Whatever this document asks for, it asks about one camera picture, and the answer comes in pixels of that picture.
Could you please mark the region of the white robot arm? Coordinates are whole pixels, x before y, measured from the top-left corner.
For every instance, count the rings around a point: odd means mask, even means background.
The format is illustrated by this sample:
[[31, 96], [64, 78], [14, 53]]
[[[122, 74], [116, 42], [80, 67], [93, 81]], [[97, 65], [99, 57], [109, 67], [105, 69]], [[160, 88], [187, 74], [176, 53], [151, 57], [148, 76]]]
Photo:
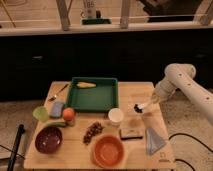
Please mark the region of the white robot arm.
[[152, 102], [167, 100], [180, 89], [213, 126], [213, 94], [193, 80], [196, 68], [192, 64], [169, 64], [164, 73], [164, 78], [155, 86]]

